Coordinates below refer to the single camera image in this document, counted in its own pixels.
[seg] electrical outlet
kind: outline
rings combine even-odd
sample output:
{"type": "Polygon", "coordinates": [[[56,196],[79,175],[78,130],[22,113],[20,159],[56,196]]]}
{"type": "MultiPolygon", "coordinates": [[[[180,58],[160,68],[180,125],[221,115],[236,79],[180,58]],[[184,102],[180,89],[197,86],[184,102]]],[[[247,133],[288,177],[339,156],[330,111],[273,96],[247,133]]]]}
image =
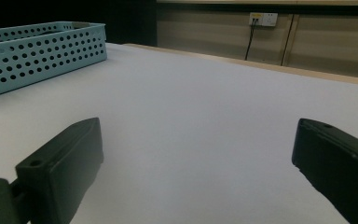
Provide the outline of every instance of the electrical outlet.
{"type": "Polygon", "coordinates": [[[263,22],[263,14],[261,12],[251,12],[249,15],[249,25],[254,24],[254,20],[255,20],[255,25],[261,25],[263,22]]]}
{"type": "Polygon", "coordinates": [[[277,24],[278,13],[264,13],[262,26],[275,26],[277,24]]]}

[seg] white table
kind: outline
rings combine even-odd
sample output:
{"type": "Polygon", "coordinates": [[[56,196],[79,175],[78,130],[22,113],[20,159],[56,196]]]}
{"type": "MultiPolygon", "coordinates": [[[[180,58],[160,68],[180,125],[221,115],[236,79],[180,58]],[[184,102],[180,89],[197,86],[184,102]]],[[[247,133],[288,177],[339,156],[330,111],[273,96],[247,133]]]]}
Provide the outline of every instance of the white table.
{"type": "Polygon", "coordinates": [[[291,163],[300,118],[358,137],[358,85],[107,45],[108,60],[0,95],[0,177],[99,117],[105,163],[74,224],[347,223],[291,163]]]}

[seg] light blue plastic basket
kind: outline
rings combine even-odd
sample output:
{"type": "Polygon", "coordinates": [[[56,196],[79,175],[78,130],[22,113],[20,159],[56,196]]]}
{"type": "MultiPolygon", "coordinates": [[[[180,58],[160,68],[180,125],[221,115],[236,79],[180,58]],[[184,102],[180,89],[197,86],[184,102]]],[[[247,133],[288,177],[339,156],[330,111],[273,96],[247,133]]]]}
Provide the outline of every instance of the light blue plastic basket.
{"type": "Polygon", "coordinates": [[[0,29],[0,93],[106,60],[104,24],[57,21],[0,29]]]}

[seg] power cord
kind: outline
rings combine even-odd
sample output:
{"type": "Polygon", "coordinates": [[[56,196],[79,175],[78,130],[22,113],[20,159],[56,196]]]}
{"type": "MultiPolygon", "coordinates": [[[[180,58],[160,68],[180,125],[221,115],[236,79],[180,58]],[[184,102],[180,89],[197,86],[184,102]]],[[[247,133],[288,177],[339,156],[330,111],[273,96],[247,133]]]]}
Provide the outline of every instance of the power cord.
{"type": "Polygon", "coordinates": [[[251,48],[251,45],[252,45],[253,33],[254,33],[254,31],[255,31],[255,24],[256,24],[257,22],[258,22],[258,19],[253,19],[253,20],[252,20],[251,35],[250,35],[250,37],[249,37],[249,44],[248,44],[248,49],[246,50],[245,61],[248,61],[249,49],[251,48]]]}

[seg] table edge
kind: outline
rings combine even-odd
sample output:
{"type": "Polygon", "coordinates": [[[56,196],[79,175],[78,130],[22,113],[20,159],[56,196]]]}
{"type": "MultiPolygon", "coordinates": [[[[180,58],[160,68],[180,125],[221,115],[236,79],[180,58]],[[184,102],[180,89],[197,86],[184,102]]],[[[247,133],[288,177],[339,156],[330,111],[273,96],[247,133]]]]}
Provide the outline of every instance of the table edge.
{"type": "Polygon", "coordinates": [[[293,67],[278,66],[278,65],[267,64],[267,63],[255,63],[255,62],[243,61],[243,60],[238,60],[238,59],[229,59],[229,58],[207,55],[207,54],[186,52],[186,51],[181,51],[181,50],[176,50],[176,49],[156,48],[156,47],[137,45],[137,44],[131,44],[131,43],[124,44],[124,46],[134,47],[134,48],[138,48],[138,49],[149,49],[149,50],[158,51],[158,52],[186,55],[186,56],[202,58],[202,59],[218,61],[218,62],[235,63],[235,64],[246,65],[246,66],[251,66],[251,67],[255,67],[255,68],[262,68],[262,69],[267,69],[270,71],[283,72],[283,73],[288,73],[288,74],[298,75],[298,76],[303,76],[303,77],[315,77],[315,78],[322,78],[322,79],[326,79],[326,80],[358,84],[358,77],[349,77],[349,76],[317,72],[317,71],[310,71],[310,70],[293,68],[293,67]]]}

